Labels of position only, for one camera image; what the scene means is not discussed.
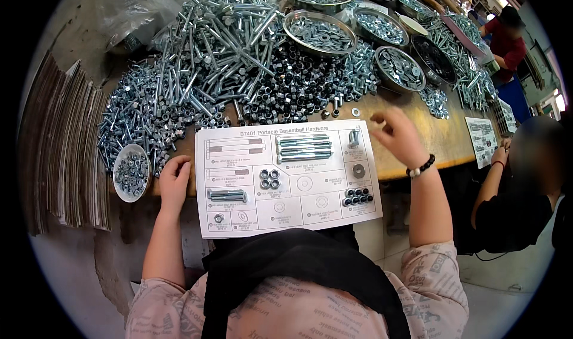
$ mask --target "cardboard sheet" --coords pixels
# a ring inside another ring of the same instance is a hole
[[[360,145],[348,147],[359,128]],[[286,228],[323,229],[382,217],[372,144],[362,120],[201,130],[195,136],[197,203],[203,238],[254,236]],[[328,159],[277,162],[276,136],[328,134]],[[353,167],[365,174],[354,177]],[[278,170],[278,189],[262,189],[261,170]],[[374,200],[342,206],[347,189],[367,188]],[[242,189],[247,202],[213,202],[207,190]],[[224,220],[216,222],[216,214]]]

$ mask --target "black cable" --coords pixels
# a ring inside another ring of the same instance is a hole
[[[497,257],[491,258],[491,259],[482,259],[482,258],[480,258],[480,256],[477,255],[477,253],[474,253],[474,254],[476,255],[477,259],[479,259],[480,261],[482,261],[482,262],[489,262],[490,260],[494,260],[494,259],[498,259],[499,257],[503,257],[503,256],[505,256],[507,253],[509,253],[509,252],[505,252],[503,255],[497,256]]]

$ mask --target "wooden table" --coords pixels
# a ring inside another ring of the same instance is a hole
[[[479,111],[472,111],[462,109],[460,99],[456,92],[447,91],[448,94],[448,112],[450,114],[449,120],[441,120],[434,118],[428,111],[426,104],[421,101],[417,92],[407,95],[398,95],[397,93],[379,89],[378,94],[363,96],[359,102],[344,103],[340,108],[340,116],[334,119],[330,116],[326,121],[342,120],[342,119],[356,119],[351,110],[358,108],[361,111],[360,119],[366,120],[369,123],[369,129],[372,124],[369,119],[373,113],[383,111],[391,105],[396,105],[403,109],[408,117],[414,122],[422,143],[426,146],[430,153],[436,157],[435,164],[438,168],[447,168],[462,163],[474,161],[476,156],[473,151],[472,141],[470,139],[468,126],[466,125],[465,117],[486,118]],[[329,105],[327,110],[331,111],[332,106]],[[237,123],[237,114],[234,111],[233,104],[228,104],[225,110],[225,115],[231,117],[233,124]],[[495,119],[487,114],[493,123],[493,128],[496,133],[498,141],[500,140],[499,130]],[[319,113],[314,113],[309,117],[309,121],[323,121]],[[394,180],[406,176],[406,167],[401,164],[382,144],[375,138],[370,137],[372,142],[372,149],[376,159],[376,171],[378,172],[379,181]],[[177,152],[172,153],[171,156],[190,155],[195,157],[195,136],[190,131],[185,139],[177,140],[175,143]],[[113,184],[110,182],[110,190],[113,192]],[[147,195],[159,195],[159,181],[154,178],[151,183],[151,188]],[[192,161],[191,175],[189,185],[187,187],[187,195],[194,197],[197,194],[195,188],[195,164]]]

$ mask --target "black bracelet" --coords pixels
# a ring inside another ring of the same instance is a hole
[[[434,154],[430,154],[430,159],[428,161],[426,161],[426,163],[424,163],[419,168],[415,168],[413,170],[406,169],[406,175],[408,175],[412,178],[415,176],[419,176],[422,172],[426,171],[432,165],[432,163],[434,163],[434,161],[435,161]]]

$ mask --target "stack of cardboard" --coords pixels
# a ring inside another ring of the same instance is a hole
[[[49,214],[65,226],[111,229],[107,176],[96,149],[96,123],[107,103],[80,61],[64,72],[46,54],[18,133],[20,194],[32,235],[47,232]]]

